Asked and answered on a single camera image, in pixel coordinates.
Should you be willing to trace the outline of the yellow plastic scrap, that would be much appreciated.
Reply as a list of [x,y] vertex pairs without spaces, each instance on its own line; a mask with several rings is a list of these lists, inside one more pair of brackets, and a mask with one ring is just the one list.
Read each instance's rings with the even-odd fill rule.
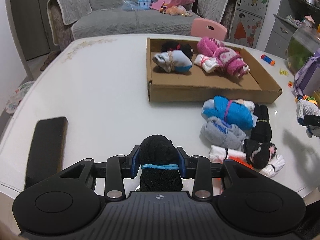
[[285,75],[285,76],[289,75],[289,73],[286,70],[283,70],[283,69],[280,69],[279,74],[280,75]]

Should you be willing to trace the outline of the white sock roll black band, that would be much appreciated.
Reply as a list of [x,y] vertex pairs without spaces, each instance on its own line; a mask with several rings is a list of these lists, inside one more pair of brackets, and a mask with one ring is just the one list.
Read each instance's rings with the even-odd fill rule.
[[276,154],[268,164],[259,171],[260,174],[267,178],[275,177],[285,165],[285,160],[282,155]]

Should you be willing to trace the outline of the orange plastic bag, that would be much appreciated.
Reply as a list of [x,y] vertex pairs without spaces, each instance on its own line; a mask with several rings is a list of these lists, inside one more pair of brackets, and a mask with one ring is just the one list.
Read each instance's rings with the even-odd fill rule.
[[[247,161],[245,159],[242,159],[241,157],[222,157],[222,158],[211,158],[210,161],[212,163],[223,163],[223,161],[225,159],[232,159],[238,163],[240,163],[241,165],[253,170],[253,166],[248,164]],[[245,170],[244,168],[240,168],[240,166],[234,166],[233,167],[237,176],[241,179],[248,179],[248,178],[254,178],[253,174],[251,174],[251,172],[248,172],[247,170]]]

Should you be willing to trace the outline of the multicolour building block stack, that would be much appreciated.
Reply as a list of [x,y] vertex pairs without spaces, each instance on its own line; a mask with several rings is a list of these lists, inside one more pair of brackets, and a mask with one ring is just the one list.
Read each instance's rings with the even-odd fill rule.
[[295,98],[295,102],[297,103],[299,100],[305,100],[305,101],[308,101],[308,102],[311,102],[313,104],[317,104],[317,101],[314,97],[312,96],[308,96],[308,95],[297,95],[296,98]]

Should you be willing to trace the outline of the white blue sock roll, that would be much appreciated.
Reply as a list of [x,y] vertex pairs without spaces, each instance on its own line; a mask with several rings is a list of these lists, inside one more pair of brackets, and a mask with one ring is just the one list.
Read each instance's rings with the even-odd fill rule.
[[192,66],[192,61],[181,50],[173,50],[155,54],[152,61],[166,73],[186,73]]

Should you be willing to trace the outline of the black smartphone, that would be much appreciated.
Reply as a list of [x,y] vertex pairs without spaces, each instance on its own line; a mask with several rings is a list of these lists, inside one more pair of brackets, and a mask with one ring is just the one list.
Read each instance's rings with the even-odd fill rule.
[[67,128],[64,116],[37,122],[25,173],[26,189],[61,171]]

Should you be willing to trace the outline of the black pink sock roll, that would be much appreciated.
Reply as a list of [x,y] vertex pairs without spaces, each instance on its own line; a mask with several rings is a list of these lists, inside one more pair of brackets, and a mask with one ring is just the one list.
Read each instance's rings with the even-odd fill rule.
[[244,153],[249,165],[257,170],[262,170],[276,155],[277,148],[271,142],[257,142],[251,139],[244,140]]

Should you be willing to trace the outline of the grey white sock roll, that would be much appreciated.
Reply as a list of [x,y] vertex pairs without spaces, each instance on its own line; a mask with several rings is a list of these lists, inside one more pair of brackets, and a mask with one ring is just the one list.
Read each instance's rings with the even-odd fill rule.
[[[297,121],[300,125],[304,126],[303,119],[305,115],[317,115],[319,116],[319,108],[317,105],[305,101],[299,100],[297,102],[296,116]],[[306,134],[309,138],[318,137],[319,138],[319,126],[304,126],[306,127]]]

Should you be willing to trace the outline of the pink child chair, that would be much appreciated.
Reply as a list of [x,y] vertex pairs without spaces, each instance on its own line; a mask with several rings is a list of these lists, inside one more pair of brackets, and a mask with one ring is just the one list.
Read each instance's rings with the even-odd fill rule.
[[227,36],[227,28],[206,18],[196,18],[193,20],[190,33],[194,37],[209,37],[224,41]]

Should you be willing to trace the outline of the dark wooden door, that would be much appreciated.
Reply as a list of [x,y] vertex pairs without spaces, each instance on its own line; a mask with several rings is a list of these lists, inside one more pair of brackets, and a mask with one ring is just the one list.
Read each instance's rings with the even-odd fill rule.
[[47,15],[48,0],[10,0],[15,30],[25,59],[54,50]]

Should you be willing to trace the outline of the black sock roll blue band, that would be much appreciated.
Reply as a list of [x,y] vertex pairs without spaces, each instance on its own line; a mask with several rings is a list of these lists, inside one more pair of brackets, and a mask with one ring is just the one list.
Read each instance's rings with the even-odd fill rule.
[[178,167],[178,152],[162,135],[151,135],[139,147],[140,191],[176,192],[183,188]]

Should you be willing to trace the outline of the glass fish tank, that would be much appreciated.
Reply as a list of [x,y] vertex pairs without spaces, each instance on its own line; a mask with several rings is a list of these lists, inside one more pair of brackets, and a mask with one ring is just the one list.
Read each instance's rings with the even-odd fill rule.
[[301,26],[293,33],[287,48],[287,66],[295,75],[319,49],[319,33],[314,28],[315,21],[305,16]]

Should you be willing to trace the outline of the white sock roll red band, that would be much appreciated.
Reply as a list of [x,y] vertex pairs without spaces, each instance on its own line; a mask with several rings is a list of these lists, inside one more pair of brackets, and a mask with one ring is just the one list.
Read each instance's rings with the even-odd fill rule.
[[194,64],[202,68],[206,73],[220,72],[222,64],[216,57],[208,57],[203,54],[198,54],[194,60]]

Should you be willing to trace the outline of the white pink sock roll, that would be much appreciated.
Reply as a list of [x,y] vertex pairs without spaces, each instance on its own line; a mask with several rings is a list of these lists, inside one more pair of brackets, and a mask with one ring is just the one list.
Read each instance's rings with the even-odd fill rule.
[[222,158],[222,157],[241,157],[246,159],[246,154],[241,151],[233,150],[230,148],[223,148],[220,146],[212,145],[209,151],[209,159],[211,158]]

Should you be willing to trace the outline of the grey storage shelf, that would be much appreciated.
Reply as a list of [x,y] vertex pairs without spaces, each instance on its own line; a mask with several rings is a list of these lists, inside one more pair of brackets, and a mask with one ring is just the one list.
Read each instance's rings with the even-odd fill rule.
[[304,0],[280,0],[279,9],[274,13],[275,22],[268,39],[265,52],[277,57],[285,58],[289,41],[298,25],[289,20],[302,22],[309,15],[319,24],[319,7]]

